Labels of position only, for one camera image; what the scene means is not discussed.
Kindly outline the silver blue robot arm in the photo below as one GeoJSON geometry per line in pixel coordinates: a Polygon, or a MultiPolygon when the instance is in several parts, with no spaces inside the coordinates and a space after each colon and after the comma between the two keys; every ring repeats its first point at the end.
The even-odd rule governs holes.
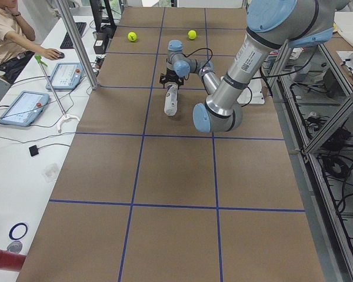
{"type": "Polygon", "coordinates": [[[209,61],[190,59],[183,44],[168,44],[166,72],[159,82],[183,84],[184,77],[196,73],[208,93],[204,103],[195,105],[193,121],[199,132],[228,132],[242,122],[238,98],[271,51],[284,43],[290,48],[311,47],[332,38],[334,15],[348,1],[251,1],[247,9],[244,43],[222,79],[209,61]]]}

